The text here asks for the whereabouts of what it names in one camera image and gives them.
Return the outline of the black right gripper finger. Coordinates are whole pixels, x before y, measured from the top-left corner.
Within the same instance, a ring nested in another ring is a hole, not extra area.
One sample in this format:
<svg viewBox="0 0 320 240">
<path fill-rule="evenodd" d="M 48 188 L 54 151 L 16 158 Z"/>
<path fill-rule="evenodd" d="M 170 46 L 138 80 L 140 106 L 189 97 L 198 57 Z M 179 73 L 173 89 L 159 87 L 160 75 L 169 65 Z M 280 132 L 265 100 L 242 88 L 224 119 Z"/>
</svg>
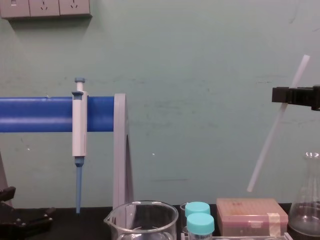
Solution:
<svg viewBox="0 0 320 240">
<path fill-rule="evenodd" d="M 289 105 L 307 106 L 312 111 L 320 110 L 320 86 L 313 87 L 274 87 L 272 102 Z"/>
</svg>

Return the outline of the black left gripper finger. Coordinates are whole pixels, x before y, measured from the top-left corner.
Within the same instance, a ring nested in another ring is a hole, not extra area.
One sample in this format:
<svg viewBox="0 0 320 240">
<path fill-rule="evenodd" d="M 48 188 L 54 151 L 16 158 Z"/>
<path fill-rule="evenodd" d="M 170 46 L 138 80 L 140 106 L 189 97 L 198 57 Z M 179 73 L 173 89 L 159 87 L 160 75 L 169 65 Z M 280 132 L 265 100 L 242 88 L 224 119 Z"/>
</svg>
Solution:
<svg viewBox="0 0 320 240">
<path fill-rule="evenodd" d="M 0 207 L 0 237 L 28 238 L 48 232 L 53 223 L 52 215 L 56 208 L 51 207 L 36 215 L 22 216 L 11 206 Z"/>
<path fill-rule="evenodd" d="M 10 186 L 0 190 L 0 207 L 12 208 L 12 199 L 15 197 L 16 188 Z"/>
</svg>

